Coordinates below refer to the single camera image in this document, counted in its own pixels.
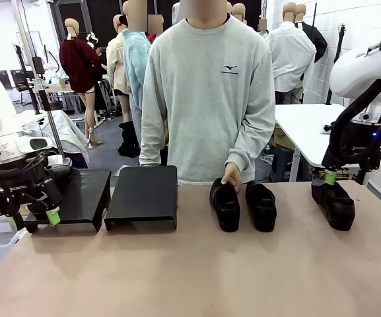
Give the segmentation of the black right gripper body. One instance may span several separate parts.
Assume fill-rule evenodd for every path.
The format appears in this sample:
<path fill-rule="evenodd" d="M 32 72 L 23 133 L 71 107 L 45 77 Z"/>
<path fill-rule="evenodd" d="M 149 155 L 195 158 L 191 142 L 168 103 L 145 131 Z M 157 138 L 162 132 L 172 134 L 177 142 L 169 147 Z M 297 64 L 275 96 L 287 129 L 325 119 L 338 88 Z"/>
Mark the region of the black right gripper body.
<path fill-rule="evenodd" d="M 357 164 L 370 172 L 380 166 L 380 127 L 338 127 L 331 130 L 331 167 Z"/>

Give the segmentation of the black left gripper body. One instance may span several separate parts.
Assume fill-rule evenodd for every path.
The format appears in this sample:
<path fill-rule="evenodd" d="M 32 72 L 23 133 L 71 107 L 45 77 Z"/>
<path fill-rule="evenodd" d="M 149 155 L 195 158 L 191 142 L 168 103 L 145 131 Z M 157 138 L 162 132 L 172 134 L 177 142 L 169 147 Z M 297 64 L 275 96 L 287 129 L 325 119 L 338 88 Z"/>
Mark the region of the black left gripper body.
<path fill-rule="evenodd" d="M 2 170 L 1 189 L 4 204 L 50 204 L 51 170 L 45 166 Z"/>

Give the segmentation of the person's left hand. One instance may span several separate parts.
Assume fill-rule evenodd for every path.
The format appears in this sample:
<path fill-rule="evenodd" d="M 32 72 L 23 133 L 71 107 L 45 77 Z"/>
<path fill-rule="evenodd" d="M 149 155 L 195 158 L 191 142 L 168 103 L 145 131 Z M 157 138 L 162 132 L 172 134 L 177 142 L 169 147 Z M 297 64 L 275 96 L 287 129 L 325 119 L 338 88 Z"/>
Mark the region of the person's left hand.
<path fill-rule="evenodd" d="M 242 183 L 239 167 L 233 162 L 228 162 L 225 166 L 225 173 L 221 179 L 221 184 L 229 184 L 234 188 L 236 193 L 239 193 Z"/>

